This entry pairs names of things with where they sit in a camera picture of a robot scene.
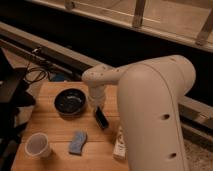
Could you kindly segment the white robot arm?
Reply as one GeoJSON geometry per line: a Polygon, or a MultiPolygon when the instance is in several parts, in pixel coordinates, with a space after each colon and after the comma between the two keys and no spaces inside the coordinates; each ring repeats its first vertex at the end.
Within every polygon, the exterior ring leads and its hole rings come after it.
{"type": "Polygon", "coordinates": [[[178,102],[196,78],[193,64],[171,55],[118,68],[102,64],[82,75],[93,107],[117,86],[117,105],[130,171],[189,171],[178,102]]]}

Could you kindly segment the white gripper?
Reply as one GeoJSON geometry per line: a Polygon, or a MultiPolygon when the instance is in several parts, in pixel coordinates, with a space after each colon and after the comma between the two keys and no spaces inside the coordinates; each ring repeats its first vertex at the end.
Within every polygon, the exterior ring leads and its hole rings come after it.
{"type": "Polygon", "coordinates": [[[88,100],[93,108],[103,108],[106,100],[105,87],[89,87],[88,100]]]}

